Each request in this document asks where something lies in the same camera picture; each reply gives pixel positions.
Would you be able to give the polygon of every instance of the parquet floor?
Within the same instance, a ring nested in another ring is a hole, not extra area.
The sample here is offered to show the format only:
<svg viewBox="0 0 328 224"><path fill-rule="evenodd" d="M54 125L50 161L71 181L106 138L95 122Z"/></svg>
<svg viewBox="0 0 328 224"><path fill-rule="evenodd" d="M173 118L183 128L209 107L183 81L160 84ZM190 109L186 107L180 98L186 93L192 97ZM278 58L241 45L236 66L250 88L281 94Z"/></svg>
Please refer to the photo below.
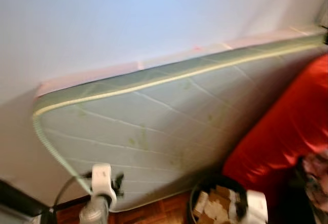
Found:
<svg viewBox="0 0 328 224"><path fill-rule="evenodd" d="M187 224L189 196L190 192L186 192L131 211L111 213L108 224ZM59 211L58 224L78 224L78 214L84 205Z"/></svg>

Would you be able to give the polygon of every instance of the red fabric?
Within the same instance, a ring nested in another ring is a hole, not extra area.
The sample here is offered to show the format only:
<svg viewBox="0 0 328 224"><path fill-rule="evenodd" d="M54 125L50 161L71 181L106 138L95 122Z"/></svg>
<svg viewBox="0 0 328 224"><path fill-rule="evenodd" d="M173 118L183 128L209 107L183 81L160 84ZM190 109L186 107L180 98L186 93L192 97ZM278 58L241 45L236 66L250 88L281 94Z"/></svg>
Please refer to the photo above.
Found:
<svg viewBox="0 0 328 224"><path fill-rule="evenodd" d="M223 174L274 205L300 156L328 148L328 55L314 60L242 139Z"/></svg>

